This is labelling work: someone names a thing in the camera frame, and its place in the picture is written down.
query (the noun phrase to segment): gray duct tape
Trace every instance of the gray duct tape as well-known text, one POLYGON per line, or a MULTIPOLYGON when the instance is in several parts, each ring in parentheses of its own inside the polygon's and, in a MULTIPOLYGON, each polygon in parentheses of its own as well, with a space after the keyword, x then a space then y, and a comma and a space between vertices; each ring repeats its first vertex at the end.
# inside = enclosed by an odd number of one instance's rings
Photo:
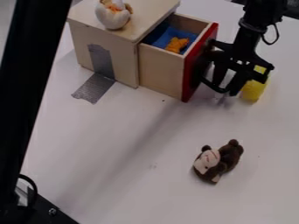
POLYGON ((75 99, 83 99, 95 104, 112 87, 114 80, 95 73, 76 92, 72 94, 75 99))
POLYGON ((93 62, 94 72, 102 74, 110 79, 115 78, 112 66, 110 51, 100 45, 88 45, 91 61, 93 62))

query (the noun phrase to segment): monkey plush toy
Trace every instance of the monkey plush toy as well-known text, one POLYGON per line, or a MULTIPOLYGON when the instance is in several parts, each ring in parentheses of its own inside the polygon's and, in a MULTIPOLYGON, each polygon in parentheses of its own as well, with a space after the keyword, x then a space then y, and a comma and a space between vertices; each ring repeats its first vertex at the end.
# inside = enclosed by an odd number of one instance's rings
POLYGON ((229 141, 219 150, 206 145, 196 158, 193 170, 204 181, 217 184, 223 173, 231 171, 239 163, 243 152, 244 149, 237 140, 229 141))

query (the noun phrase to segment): yellow cup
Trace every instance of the yellow cup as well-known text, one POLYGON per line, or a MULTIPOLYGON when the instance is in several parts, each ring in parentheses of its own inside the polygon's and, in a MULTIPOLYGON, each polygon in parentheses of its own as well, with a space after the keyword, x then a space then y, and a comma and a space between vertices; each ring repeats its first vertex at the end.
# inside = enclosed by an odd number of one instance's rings
MULTIPOLYGON (((262 66, 255 66, 254 70, 260 74, 266 72, 266 68, 262 66)), ((256 80, 248 81, 241 89, 240 98, 249 102, 257 102, 264 93, 267 84, 268 80, 265 84, 259 83, 256 80)))

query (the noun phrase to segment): wooden box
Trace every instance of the wooden box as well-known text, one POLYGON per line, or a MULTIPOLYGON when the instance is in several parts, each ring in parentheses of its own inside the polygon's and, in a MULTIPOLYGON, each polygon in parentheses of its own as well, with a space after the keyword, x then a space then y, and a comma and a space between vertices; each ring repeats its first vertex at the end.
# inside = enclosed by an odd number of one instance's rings
POLYGON ((140 85, 187 102, 197 88, 191 86, 195 57, 200 55, 209 39, 216 38, 218 24, 179 14, 172 14, 166 22, 179 30, 196 33, 198 37, 183 55, 141 43, 140 85))
POLYGON ((84 0, 70 10, 73 44, 78 63, 130 87, 139 86, 137 47, 140 41, 164 21, 179 0, 125 0, 134 13, 120 30, 107 30, 94 9, 99 0, 84 0))

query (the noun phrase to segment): white table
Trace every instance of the white table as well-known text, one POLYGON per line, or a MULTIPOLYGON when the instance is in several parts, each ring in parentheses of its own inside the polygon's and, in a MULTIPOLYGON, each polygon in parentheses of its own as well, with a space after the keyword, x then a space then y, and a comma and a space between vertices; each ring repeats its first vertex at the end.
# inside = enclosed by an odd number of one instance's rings
MULTIPOLYGON (((219 39, 232 42, 241 8, 183 0, 178 12, 218 21, 219 39)), ((271 83, 258 103, 231 108, 200 99, 204 87, 188 104, 120 83, 94 106, 75 100, 91 72, 76 64, 66 27, 24 173, 82 224, 297 223, 298 27, 286 18, 280 41, 259 45, 276 66, 271 83), (231 138, 245 147, 238 167, 216 186, 200 182, 191 172, 200 147, 231 138)))

